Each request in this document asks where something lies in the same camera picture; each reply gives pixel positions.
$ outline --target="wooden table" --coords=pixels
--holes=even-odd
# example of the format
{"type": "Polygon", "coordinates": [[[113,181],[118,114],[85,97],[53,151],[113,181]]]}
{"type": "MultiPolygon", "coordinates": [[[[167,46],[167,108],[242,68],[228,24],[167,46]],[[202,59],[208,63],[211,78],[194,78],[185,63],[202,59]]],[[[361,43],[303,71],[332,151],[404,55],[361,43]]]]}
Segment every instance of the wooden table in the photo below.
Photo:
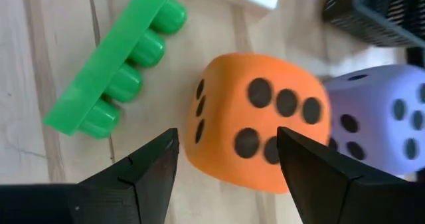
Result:
{"type": "MultiPolygon", "coordinates": [[[[42,117],[129,0],[0,0],[0,183],[78,182],[170,127],[185,131],[190,97],[216,56],[256,52],[319,77],[403,62],[403,50],[368,47],[320,21],[323,0],[280,0],[257,17],[222,0],[180,0],[187,24],[167,37],[158,66],[142,70],[137,99],[120,105],[109,139],[68,137],[42,117]]],[[[273,195],[209,177],[179,157],[166,223],[301,223],[290,194],[273,195]]]]}

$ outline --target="black mesh basket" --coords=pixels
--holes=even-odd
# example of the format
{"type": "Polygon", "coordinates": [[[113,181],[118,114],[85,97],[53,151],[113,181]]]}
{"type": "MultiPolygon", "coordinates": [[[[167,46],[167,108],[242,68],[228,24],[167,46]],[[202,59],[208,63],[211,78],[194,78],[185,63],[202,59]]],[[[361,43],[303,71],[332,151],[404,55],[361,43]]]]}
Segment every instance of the black mesh basket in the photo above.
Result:
{"type": "Polygon", "coordinates": [[[323,20],[378,47],[425,47],[425,0],[327,0],[323,20]]]}

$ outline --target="green toy block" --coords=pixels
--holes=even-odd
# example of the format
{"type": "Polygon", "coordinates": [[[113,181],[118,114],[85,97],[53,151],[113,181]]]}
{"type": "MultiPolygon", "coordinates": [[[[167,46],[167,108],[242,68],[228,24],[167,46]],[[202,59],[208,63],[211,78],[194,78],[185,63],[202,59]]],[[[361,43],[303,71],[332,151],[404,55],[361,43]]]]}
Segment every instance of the green toy block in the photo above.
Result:
{"type": "Polygon", "coordinates": [[[132,100],[142,79],[128,63],[156,65],[165,53],[165,41],[155,31],[173,34],[185,21],[186,9],[176,0],[132,0],[44,118],[45,124],[68,135],[79,130],[94,138],[108,137],[120,111],[101,96],[132,100]]]}

